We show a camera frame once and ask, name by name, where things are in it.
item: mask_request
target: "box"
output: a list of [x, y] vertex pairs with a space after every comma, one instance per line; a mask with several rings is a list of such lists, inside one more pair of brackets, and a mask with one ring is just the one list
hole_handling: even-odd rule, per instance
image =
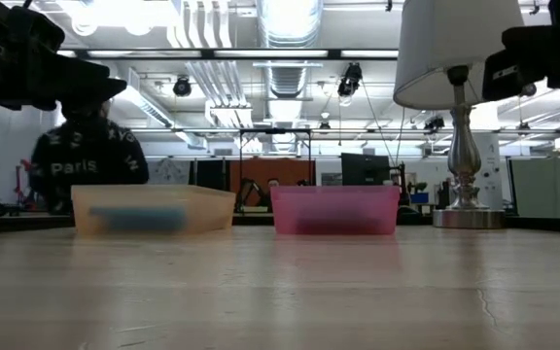
[[396, 186], [271, 188], [279, 234], [394, 234]]
[[80, 235], [230, 228], [235, 193], [185, 185], [74, 186]]

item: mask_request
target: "metal frame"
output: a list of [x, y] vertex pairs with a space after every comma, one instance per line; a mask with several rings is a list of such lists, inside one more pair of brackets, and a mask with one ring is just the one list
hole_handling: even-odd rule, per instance
[[[310, 186], [313, 184], [312, 173], [312, 130], [304, 128], [242, 128], [239, 132], [239, 184], [243, 181], [243, 135], [246, 133], [265, 133], [267, 135], [277, 135], [286, 133], [305, 133], [308, 135], [308, 181]], [[241, 216], [245, 216], [245, 210], [241, 207], [238, 209]]]
[[256, 60], [256, 61], [397, 61], [397, 49], [78, 49], [62, 48], [86, 60]]
[[[249, 128], [249, 129], [238, 129], [238, 128], [200, 128], [200, 127], [179, 127], [172, 129], [165, 128], [137, 128], [133, 129], [133, 132], [139, 133], [166, 133], [166, 132], [195, 132], [195, 133], [226, 133], [226, 134], [236, 134], [239, 132], [266, 132], [268, 128]], [[276, 128], [273, 130], [285, 130], [286, 132], [292, 132], [291, 130], [299, 130], [296, 132], [310, 132], [312, 134], [328, 134], [331, 132], [338, 133], [383, 133], [397, 135], [401, 132], [397, 128], [345, 128], [340, 131], [330, 130], [330, 129], [320, 129], [320, 128], [299, 128], [299, 129], [282, 129]], [[443, 128], [440, 130], [403, 130], [403, 135], [426, 135], [426, 134], [439, 134], [439, 135], [452, 135], [452, 128]], [[472, 133], [496, 133], [504, 135], [532, 135], [532, 134], [549, 134], [549, 135], [560, 135], [560, 129], [529, 129], [529, 130], [517, 130], [517, 129], [496, 129], [496, 130], [473, 130]]]

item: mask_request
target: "person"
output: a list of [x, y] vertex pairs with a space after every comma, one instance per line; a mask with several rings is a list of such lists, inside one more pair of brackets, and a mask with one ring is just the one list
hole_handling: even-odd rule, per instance
[[52, 214], [73, 210], [73, 185], [133, 185], [149, 180], [142, 148], [130, 130], [107, 117], [111, 102], [62, 107], [66, 122], [43, 134], [34, 148], [29, 186]]

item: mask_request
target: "silver lamp base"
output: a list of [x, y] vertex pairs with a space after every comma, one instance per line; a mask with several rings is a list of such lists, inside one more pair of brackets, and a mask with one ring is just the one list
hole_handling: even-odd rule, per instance
[[499, 229], [505, 228], [505, 212], [489, 209], [436, 210], [436, 228]]

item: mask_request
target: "wooden table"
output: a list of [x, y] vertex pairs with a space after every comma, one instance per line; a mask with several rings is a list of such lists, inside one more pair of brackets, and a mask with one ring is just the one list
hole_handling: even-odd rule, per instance
[[0, 350], [560, 350], [560, 234], [0, 234]]

